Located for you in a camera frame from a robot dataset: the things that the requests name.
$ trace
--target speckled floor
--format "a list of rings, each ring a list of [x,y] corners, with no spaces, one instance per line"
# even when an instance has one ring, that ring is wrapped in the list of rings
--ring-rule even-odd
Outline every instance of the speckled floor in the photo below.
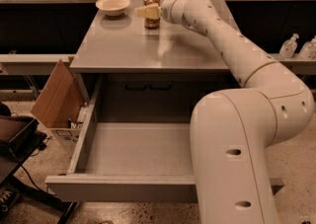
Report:
[[[31,115],[31,92],[0,91],[0,101],[12,112]],[[51,135],[39,125],[39,130]],[[285,187],[276,194],[280,223],[316,223],[316,113],[308,127],[295,138],[267,149],[271,177],[283,178]],[[47,175],[65,173],[69,165],[58,141],[52,138],[47,148],[30,157],[25,168],[36,184],[46,189]],[[31,185],[26,173],[19,170],[16,177]],[[57,223],[60,213],[40,203],[20,197],[3,221],[4,224]],[[170,203],[80,203],[69,223],[109,224],[198,224],[197,204]]]

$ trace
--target screw hole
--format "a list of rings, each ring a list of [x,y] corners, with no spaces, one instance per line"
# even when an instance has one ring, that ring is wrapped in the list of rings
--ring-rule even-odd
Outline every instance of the screw hole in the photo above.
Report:
[[[230,149],[226,151],[226,156],[228,158],[235,158],[241,155],[241,150],[240,149]]]
[[[288,114],[287,114],[287,110],[286,110],[285,106],[281,106],[280,108],[281,108],[281,110],[283,112],[283,117],[284,118],[288,118]]]
[[[239,201],[235,205],[237,210],[247,210],[251,207],[251,202],[249,201]]]
[[[307,107],[306,107],[306,103],[305,102],[302,102],[302,106],[303,106],[304,112],[307,112]]]

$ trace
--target plastic bottle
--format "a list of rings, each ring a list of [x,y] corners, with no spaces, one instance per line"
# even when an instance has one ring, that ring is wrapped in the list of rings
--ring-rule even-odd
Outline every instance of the plastic bottle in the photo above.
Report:
[[[288,39],[284,42],[282,45],[279,54],[282,57],[289,58],[292,57],[296,48],[297,48],[297,42],[296,39],[299,38],[298,34],[293,34],[291,39]]]
[[[310,60],[312,59],[316,54],[316,36],[311,41],[308,41],[303,45],[303,47],[300,49],[298,56]]]

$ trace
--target small bowl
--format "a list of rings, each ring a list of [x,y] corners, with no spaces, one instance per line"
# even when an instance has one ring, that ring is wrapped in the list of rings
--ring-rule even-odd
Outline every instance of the small bowl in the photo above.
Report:
[[[111,17],[121,15],[129,4],[130,0],[98,0],[96,2],[97,8]]]

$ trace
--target robotic arm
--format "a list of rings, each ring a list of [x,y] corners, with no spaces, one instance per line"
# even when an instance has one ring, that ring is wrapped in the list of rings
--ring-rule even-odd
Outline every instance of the robotic arm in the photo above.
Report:
[[[314,112],[305,84],[225,23],[210,0],[165,0],[162,18],[210,39],[241,89],[205,96],[191,120],[202,224],[277,224],[265,148],[301,132]]]

